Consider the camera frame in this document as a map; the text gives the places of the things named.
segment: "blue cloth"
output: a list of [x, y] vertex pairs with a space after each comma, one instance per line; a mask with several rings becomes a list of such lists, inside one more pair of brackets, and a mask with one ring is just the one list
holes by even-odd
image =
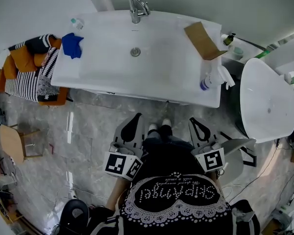
[[64, 54], [73, 58], [80, 58], [82, 51], [79, 42], [84, 39], [83, 37], [74, 36], [74, 33], [69, 33], [62, 38], [62, 46]]

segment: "green bottle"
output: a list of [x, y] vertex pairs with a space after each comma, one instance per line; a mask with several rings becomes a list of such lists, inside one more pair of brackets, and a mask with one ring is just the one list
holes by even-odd
[[233, 42], [233, 40], [234, 40], [234, 36], [235, 36], [235, 35], [236, 35], [235, 33], [232, 33], [231, 35], [227, 36], [227, 38], [224, 39], [223, 43], [224, 43], [226, 46], [228, 46], [230, 43]]

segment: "white toilet lid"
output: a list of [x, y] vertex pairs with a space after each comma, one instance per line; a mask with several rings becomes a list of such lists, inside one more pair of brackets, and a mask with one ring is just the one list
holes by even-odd
[[258, 58], [250, 59], [244, 66], [240, 104], [244, 129], [257, 143], [293, 132], [294, 90]]

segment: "wooden stool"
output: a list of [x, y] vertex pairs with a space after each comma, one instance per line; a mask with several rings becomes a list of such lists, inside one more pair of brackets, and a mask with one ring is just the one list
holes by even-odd
[[18, 164], [23, 163], [25, 159], [42, 157], [43, 155], [27, 156], [24, 142], [24, 137], [40, 132], [40, 130], [24, 134], [13, 128], [16, 126], [18, 125], [6, 126], [2, 124], [0, 126], [0, 140], [3, 151]]

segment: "spray bottle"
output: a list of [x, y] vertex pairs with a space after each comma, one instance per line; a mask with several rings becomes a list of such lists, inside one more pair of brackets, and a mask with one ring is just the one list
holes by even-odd
[[217, 87], [226, 82], [226, 89], [235, 85], [233, 78], [229, 71], [222, 65], [217, 68], [212, 68], [211, 72], [203, 79], [199, 86], [202, 91], [206, 91], [210, 88]]

